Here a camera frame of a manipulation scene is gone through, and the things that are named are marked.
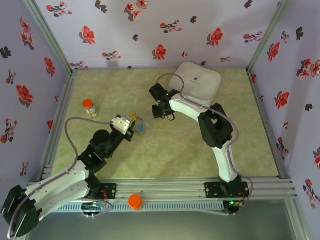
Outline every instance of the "green table surface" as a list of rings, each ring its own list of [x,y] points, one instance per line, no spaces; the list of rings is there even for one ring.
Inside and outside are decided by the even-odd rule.
[[[235,165],[246,176],[277,176],[277,168],[269,146],[259,110],[247,77],[241,68],[212,69],[222,76],[214,103],[223,106],[227,116],[237,125],[239,140],[232,146]],[[158,77],[176,69],[83,70],[77,73],[66,119],[87,114],[82,102],[92,99],[98,109],[94,120],[109,122],[117,115],[136,113],[145,120],[144,135],[124,141],[107,165],[96,176],[103,179],[194,178],[217,177],[219,169],[212,149],[204,143],[196,121],[175,114],[174,121],[154,119],[154,99],[149,94]],[[160,83],[169,89],[171,77]],[[93,134],[109,126],[73,120],[68,132],[81,154]],[[75,160],[75,152],[63,131],[53,174]]]

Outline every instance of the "orange cap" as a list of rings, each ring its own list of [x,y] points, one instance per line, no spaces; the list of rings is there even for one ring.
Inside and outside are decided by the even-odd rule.
[[[139,210],[142,206],[142,198],[137,194],[131,195],[129,198],[129,206],[134,210]]]
[[[82,103],[84,109],[92,109],[94,107],[94,102],[91,99],[86,99]]]

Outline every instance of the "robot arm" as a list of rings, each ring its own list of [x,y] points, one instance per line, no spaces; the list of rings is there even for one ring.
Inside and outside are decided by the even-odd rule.
[[[199,123],[203,140],[215,154],[222,190],[226,193],[234,192],[242,180],[234,171],[227,155],[227,146],[232,139],[231,124],[220,115],[190,101],[185,101],[177,90],[167,92],[157,83],[149,92],[157,102],[152,106],[155,119],[164,119],[166,116],[173,115],[174,112],[180,112]],[[226,115],[222,106],[217,103],[210,108]]]
[[[112,132],[97,131],[90,145],[78,156],[76,164],[69,172],[71,166],[25,189],[20,185],[12,188],[1,210],[9,225],[20,203],[27,199],[13,219],[11,231],[14,236],[22,237],[28,234],[44,217],[72,200],[98,198],[96,196],[100,194],[102,184],[94,174],[107,164],[106,159],[112,158],[123,140],[131,142],[135,123],[130,117],[118,115],[110,125]]]

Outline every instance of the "floral wallpaper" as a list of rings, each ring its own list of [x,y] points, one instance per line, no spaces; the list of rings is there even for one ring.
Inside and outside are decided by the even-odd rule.
[[[279,0],[35,2],[72,69],[136,69],[245,68]]]
[[[1,1],[0,29],[2,208],[11,188],[36,180],[67,73],[23,1]],[[0,236],[7,231],[0,217]]]
[[[312,239],[320,236],[319,9],[317,0],[293,1],[252,72]]]

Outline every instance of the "white lid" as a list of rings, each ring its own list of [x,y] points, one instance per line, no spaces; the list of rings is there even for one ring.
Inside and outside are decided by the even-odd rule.
[[[201,103],[210,104],[213,101],[222,80],[219,73],[191,62],[182,63],[175,73],[184,80],[183,95]],[[170,88],[180,91],[182,86],[182,81],[173,76]]]

